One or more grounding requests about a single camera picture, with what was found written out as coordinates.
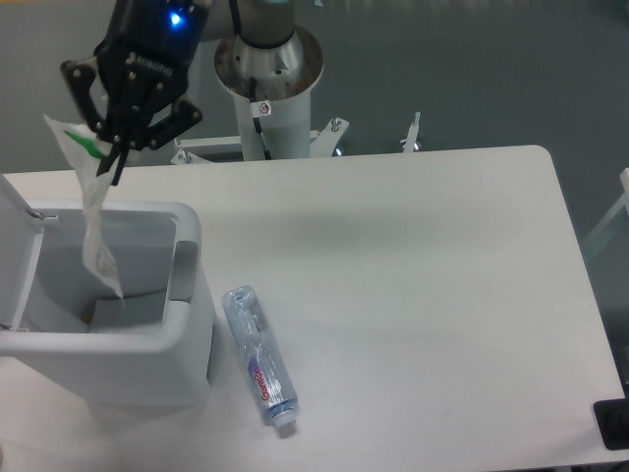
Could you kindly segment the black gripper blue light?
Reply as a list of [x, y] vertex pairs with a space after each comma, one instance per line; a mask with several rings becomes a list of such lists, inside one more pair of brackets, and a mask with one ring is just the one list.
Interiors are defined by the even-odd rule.
[[[61, 64], [83, 120], [111, 145], [96, 171], [114, 170], [111, 186], [118, 185], [131, 151], [162, 148], [202, 120], [200, 109], [181, 96], [207, 17], [208, 8], [195, 1], [118, 1], [96, 58]], [[108, 95], [107, 117], [91, 96], [99, 77]], [[169, 114], [150, 124], [169, 105]], [[113, 122], [136, 124], [122, 140]]]

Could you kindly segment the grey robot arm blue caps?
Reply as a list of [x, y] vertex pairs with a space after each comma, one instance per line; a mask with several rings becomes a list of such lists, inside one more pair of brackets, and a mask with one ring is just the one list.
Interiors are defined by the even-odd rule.
[[202, 119], [186, 97], [201, 42], [235, 35], [278, 48], [295, 30], [290, 1], [118, 1], [90, 57], [60, 71], [88, 128], [109, 148], [94, 172], [119, 182], [128, 155], [159, 149]]

